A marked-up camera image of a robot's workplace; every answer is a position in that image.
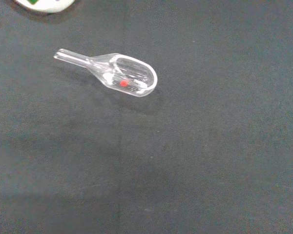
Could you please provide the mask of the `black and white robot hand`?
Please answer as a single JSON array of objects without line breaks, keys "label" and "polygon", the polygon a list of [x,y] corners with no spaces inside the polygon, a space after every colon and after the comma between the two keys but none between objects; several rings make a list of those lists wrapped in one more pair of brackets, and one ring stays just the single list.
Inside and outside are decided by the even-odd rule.
[{"label": "black and white robot hand", "polygon": [[70,7],[75,0],[15,0],[27,10],[41,13],[58,13]]}]

